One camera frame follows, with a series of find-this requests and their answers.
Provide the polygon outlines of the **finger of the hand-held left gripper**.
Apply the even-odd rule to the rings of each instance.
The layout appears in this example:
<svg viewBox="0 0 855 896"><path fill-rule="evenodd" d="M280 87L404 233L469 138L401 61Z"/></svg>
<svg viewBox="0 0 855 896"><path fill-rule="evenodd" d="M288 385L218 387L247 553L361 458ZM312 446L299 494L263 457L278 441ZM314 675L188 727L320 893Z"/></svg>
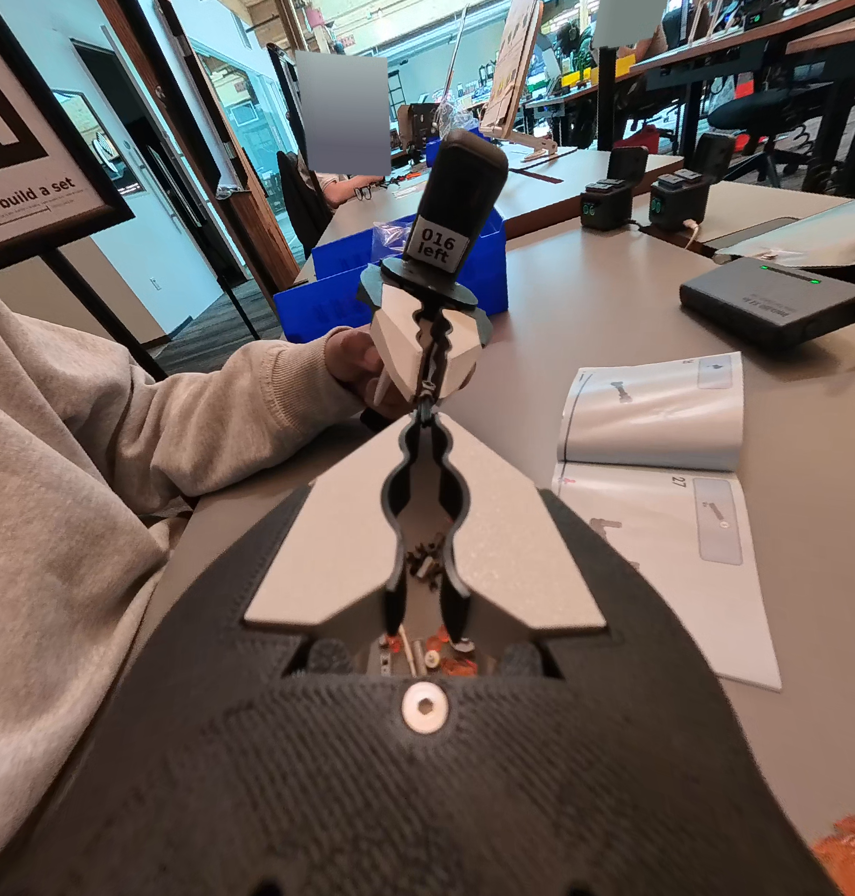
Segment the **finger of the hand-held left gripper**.
<svg viewBox="0 0 855 896"><path fill-rule="evenodd" d="M370 332L385 364L376 394L381 400L389 382L415 405L420 384L425 379L431 336L422 335L422 303L398 286L382 286L380 304L373 314Z"/></svg>
<svg viewBox="0 0 855 896"><path fill-rule="evenodd" d="M427 402L438 405L464 387L481 354L475 317L443 308L431 327L427 353Z"/></svg>

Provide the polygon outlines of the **black framed sign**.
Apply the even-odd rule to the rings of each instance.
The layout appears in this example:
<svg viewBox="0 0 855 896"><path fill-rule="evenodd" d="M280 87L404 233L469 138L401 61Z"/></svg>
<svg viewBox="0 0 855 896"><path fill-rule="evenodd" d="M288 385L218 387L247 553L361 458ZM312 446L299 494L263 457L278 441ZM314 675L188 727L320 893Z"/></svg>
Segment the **black framed sign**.
<svg viewBox="0 0 855 896"><path fill-rule="evenodd" d="M0 15L0 271L131 219Z"/></svg>

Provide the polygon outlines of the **black office chair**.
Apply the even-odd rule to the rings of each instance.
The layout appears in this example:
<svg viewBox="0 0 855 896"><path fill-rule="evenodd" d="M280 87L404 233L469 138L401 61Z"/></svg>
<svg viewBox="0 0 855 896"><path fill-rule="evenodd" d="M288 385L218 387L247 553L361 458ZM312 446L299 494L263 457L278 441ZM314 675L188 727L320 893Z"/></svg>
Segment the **black office chair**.
<svg viewBox="0 0 855 896"><path fill-rule="evenodd" d="M299 155L278 150L276 157L287 216L309 259L331 223L333 211L316 174Z"/></svg>
<svg viewBox="0 0 855 896"><path fill-rule="evenodd" d="M722 180L735 182L752 172L758 184L780 188L780 174L792 175L813 159L814 139L806 122L825 110L831 84L801 84L735 98L708 117L709 131L746 134L742 159L729 166Z"/></svg>

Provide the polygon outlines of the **transparent orange lego flame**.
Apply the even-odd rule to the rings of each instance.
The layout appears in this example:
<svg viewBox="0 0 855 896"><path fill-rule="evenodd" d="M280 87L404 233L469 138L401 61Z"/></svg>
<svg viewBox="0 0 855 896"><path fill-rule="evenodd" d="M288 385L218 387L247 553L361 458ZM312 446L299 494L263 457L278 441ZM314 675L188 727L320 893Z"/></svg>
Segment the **transparent orange lego flame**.
<svg viewBox="0 0 855 896"><path fill-rule="evenodd" d="M855 895L855 814L835 822L833 831L817 840L814 856L844 895Z"/></svg>

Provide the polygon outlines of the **dark grey device box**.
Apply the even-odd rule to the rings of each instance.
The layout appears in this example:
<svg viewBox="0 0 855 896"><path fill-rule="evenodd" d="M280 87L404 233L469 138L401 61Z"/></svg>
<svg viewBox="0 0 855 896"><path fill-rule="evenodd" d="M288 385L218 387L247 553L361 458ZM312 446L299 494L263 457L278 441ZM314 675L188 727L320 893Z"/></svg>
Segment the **dark grey device box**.
<svg viewBox="0 0 855 896"><path fill-rule="evenodd" d="M855 324L855 284L739 257L680 285L682 308L768 352Z"/></svg>

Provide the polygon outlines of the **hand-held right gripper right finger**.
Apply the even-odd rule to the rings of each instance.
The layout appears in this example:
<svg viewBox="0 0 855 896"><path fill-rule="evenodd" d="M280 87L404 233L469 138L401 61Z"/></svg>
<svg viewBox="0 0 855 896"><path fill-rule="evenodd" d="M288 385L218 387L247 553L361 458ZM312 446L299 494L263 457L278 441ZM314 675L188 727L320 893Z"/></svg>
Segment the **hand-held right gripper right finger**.
<svg viewBox="0 0 855 896"><path fill-rule="evenodd" d="M438 500L451 521L440 608L453 642L493 658L511 644L607 623L533 481L444 413L433 419Z"/></svg>

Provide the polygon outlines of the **person's left forearm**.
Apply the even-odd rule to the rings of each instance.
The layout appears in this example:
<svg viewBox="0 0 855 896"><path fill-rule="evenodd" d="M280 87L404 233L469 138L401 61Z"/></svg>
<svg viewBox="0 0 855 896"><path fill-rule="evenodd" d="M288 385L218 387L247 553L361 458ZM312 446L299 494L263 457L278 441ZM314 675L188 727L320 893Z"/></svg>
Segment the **person's left forearm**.
<svg viewBox="0 0 855 896"><path fill-rule="evenodd" d="M301 345L249 344L220 371L134 386L114 489L135 511L158 512L280 464L364 409L325 364L336 331Z"/></svg>

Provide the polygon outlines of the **blue storage bin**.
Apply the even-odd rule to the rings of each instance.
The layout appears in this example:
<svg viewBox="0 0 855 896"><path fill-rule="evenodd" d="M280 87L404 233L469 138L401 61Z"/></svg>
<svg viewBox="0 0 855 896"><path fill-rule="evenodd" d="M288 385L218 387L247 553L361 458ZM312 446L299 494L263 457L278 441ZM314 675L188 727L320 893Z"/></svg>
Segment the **blue storage bin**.
<svg viewBox="0 0 855 896"><path fill-rule="evenodd" d="M288 288L273 296L284 339L312 342L338 327L370 323L369 307L357 299L363 268Z"/></svg>
<svg viewBox="0 0 855 896"><path fill-rule="evenodd" d="M311 253L316 278L363 268L370 263L371 229L330 238L316 246ZM471 290L478 299L478 307L487 315L505 312L509 307L505 248L504 219L497 210L492 210L458 277L458 282Z"/></svg>

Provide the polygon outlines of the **lego instruction booklet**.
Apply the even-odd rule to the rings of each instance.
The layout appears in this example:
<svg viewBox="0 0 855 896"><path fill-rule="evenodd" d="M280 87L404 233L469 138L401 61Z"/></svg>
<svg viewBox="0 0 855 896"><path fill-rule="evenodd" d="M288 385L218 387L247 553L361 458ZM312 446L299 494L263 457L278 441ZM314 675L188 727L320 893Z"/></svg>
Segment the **lego instruction booklet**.
<svg viewBox="0 0 855 896"><path fill-rule="evenodd" d="M657 590L719 677L780 692L736 475L744 380L739 352L582 367L552 490Z"/></svg>

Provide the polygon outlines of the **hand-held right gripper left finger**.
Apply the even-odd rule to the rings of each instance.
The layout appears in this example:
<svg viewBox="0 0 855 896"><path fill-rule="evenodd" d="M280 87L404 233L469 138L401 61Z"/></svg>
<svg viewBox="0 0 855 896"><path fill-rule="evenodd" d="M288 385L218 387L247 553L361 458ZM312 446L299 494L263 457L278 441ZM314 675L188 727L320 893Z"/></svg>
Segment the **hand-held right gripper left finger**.
<svg viewBox="0 0 855 896"><path fill-rule="evenodd" d="M407 591L398 518L419 442L417 417L398 420L300 493L247 625L339 640L353 653L397 632Z"/></svg>

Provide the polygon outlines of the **black easel stand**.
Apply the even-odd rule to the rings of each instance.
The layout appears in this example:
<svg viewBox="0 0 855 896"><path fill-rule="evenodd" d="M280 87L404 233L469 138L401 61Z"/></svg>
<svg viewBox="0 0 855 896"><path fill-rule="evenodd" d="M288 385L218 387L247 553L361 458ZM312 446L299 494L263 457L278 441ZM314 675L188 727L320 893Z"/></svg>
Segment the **black easel stand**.
<svg viewBox="0 0 855 896"><path fill-rule="evenodd" d="M131 331L109 308L107 303L98 295L60 249L42 252L40 258L70 293L79 300L86 311L107 331L108 335L129 351L133 360L147 374L153 376L153 379L157 382L167 378L159 363L151 357L148 350L132 335Z"/></svg>

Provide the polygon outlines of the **clear plastic bag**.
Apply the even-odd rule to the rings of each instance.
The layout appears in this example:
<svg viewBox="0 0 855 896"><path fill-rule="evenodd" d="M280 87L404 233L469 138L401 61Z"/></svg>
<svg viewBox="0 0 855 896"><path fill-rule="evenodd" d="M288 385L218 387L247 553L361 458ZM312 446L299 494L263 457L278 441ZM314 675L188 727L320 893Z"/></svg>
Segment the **clear plastic bag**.
<svg viewBox="0 0 855 896"><path fill-rule="evenodd" d="M371 229L370 263L401 256L411 235L413 216L376 222Z"/></svg>

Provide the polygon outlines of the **wooden stand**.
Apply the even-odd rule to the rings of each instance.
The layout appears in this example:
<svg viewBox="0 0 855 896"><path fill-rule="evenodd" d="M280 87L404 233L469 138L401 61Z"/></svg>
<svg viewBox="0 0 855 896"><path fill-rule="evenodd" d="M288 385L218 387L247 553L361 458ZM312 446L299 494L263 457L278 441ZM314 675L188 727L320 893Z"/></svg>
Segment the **wooden stand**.
<svg viewBox="0 0 855 896"><path fill-rule="evenodd" d="M502 140L530 148L526 162L548 161L558 145L552 138L538 138L532 131L514 130L521 107L527 73L540 33L541 1L512 1L502 32L489 99L480 119L479 132L489 140Z"/></svg>

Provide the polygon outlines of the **black charging case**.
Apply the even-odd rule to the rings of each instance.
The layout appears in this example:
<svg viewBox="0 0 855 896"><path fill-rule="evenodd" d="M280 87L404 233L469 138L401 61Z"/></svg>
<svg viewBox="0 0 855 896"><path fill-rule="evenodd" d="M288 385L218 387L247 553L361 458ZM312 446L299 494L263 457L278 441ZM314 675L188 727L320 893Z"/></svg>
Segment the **black charging case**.
<svg viewBox="0 0 855 896"><path fill-rule="evenodd" d="M736 139L725 133L704 133L689 167L662 175L650 190L650 225L665 232L693 228L703 222L711 187L729 170Z"/></svg>
<svg viewBox="0 0 855 896"><path fill-rule="evenodd" d="M632 220L633 190L645 176L649 151L644 146L614 148L604 178L587 185L580 196L585 230L620 230Z"/></svg>

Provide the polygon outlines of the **person's left hand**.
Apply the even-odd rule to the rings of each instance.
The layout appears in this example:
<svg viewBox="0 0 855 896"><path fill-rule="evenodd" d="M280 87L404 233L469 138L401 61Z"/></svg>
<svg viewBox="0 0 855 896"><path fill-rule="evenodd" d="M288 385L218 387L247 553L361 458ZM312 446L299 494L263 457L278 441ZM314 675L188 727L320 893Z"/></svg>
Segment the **person's left hand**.
<svg viewBox="0 0 855 896"><path fill-rule="evenodd" d="M393 382L389 382L381 400L376 400L385 364L369 326L330 334L324 345L324 358L329 373L360 399L366 409L391 421L409 416L413 411L412 402L403 397Z"/></svg>

